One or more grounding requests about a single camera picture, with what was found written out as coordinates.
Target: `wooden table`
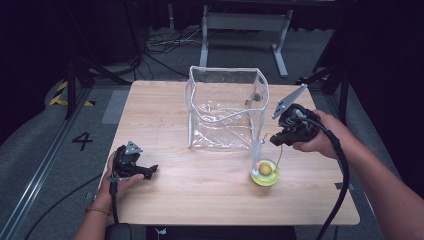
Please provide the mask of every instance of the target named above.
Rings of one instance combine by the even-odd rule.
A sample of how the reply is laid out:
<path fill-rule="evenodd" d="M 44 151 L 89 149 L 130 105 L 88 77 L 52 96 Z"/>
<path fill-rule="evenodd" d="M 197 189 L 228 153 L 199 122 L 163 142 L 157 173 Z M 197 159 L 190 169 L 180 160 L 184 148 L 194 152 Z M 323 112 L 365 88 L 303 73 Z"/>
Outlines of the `wooden table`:
<path fill-rule="evenodd" d="M 229 94 L 239 84 L 226 84 Z M 134 82 L 110 153 L 133 141 L 144 152 L 137 164 L 159 164 L 152 180 L 131 188 L 118 203 L 121 222 L 157 225 L 322 225 L 342 181 L 335 160 L 284 147 L 280 178 L 261 187 L 250 177 L 249 151 L 188 148 L 185 83 Z M 271 85 L 262 134 L 281 128 L 271 119 L 276 103 L 298 86 Z M 305 90 L 297 103 L 315 109 Z M 278 159 L 280 148 L 267 142 L 263 156 Z M 354 225 L 359 216 L 348 192 L 332 224 Z"/>

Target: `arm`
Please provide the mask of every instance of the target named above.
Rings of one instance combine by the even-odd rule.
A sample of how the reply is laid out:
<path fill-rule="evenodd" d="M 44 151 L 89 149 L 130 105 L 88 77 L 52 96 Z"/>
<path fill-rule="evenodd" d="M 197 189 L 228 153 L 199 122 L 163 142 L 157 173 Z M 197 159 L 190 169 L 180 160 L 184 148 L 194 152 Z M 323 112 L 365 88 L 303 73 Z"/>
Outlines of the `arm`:
<path fill-rule="evenodd" d="M 315 111 L 324 126 L 339 138 L 350 170 L 365 190 L 386 239 L 424 239 L 424 200 L 400 181 L 366 146 L 333 116 Z M 308 143 L 295 143 L 300 151 L 318 151 L 336 158 L 320 132 Z"/>
<path fill-rule="evenodd" d="M 92 208 L 103 209 L 109 212 L 111 212 L 112 199 L 109 194 L 110 182 L 107 180 L 107 177 L 112 172 L 113 156 L 114 153 L 112 153 L 108 159 L 107 171 L 103 175 L 99 193 L 92 204 Z M 142 179 L 144 179 L 144 176 L 142 174 L 137 174 L 132 176 L 128 181 L 119 182 L 116 198 L 121 198 L 129 187 Z M 75 234 L 74 240 L 104 240 L 107 218 L 107 214 L 100 211 L 88 212 Z"/>

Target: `transparent plastic container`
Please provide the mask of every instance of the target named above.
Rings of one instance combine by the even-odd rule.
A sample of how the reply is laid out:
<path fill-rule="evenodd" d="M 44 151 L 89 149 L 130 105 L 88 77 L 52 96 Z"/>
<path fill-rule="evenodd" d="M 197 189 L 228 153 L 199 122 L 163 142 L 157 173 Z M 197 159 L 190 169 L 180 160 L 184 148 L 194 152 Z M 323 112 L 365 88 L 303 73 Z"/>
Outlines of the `transparent plastic container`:
<path fill-rule="evenodd" d="M 189 147 L 251 149 L 259 141 L 269 100 L 259 69 L 192 66 L 185 98 Z"/>

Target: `bracelet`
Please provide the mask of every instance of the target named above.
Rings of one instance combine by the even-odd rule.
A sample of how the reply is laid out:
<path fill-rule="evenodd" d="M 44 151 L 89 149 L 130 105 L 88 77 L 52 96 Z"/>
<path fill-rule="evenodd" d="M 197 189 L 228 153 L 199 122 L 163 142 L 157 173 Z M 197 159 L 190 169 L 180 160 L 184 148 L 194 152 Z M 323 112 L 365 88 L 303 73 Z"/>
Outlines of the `bracelet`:
<path fill-rule="evenodd" d="M 84 210 L 86 213 L 91 212 L 91 211 L 97 211 L 97 212 L 102 212 L 104 214 L 106 214 L 107 216 L 110 216 L 110 211 L 105 210 L 105 209 L 101 209 L 101 208 L 93 208 L 91 206 L 85 206 Z"/>

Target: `person's left hand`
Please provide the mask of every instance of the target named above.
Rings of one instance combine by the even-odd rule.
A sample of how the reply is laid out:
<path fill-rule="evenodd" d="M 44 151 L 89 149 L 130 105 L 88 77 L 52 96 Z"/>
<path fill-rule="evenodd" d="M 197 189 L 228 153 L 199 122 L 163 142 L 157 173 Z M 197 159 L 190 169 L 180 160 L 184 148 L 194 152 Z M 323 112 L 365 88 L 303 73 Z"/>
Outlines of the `person's left hand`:
<path fill-rule="evenodd" d="M 112 165 L 113 165 L 113 159 L 115 157 L 115 153 L 116 151 L 114 151 L 109 156 L 109 159 L 107 160 L 107 171 L 103 175 L 102 182 L 100 184 L 99 194 L 98 194 L 99 196 L 109 195 L 110 182 L 107 180 L 107 178 L 112 174 Z M 136 184 L 137 182 L 143 179 L 144 179 L 143 174 L 136 174 L 127 181 L 118 182 L 118 192 L 116 193 L 116 199 L 120 199 L 123 195 L 125 195 L 125 192 L 127 191 L 128 188 L 130 188 L 131 186 L 133 186 L 134 184 Z"/>

